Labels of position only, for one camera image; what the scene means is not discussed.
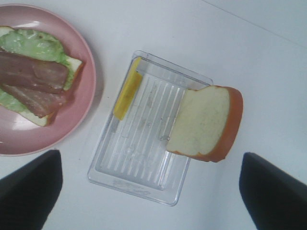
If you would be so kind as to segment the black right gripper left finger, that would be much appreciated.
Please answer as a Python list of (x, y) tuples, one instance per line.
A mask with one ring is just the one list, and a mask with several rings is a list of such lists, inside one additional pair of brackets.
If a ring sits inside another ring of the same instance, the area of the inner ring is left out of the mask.
[(63, 184), (59, 150), (49, 150), (0, 181), (0, 228), (40, 230)]

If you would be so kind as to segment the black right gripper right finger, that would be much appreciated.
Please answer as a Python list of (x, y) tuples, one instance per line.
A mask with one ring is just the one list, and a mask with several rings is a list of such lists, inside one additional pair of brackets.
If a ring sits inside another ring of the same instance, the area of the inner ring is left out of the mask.
[(243, 155), (242, 200), (259, 230), (305, 230), (307, 186), (251, 152)]

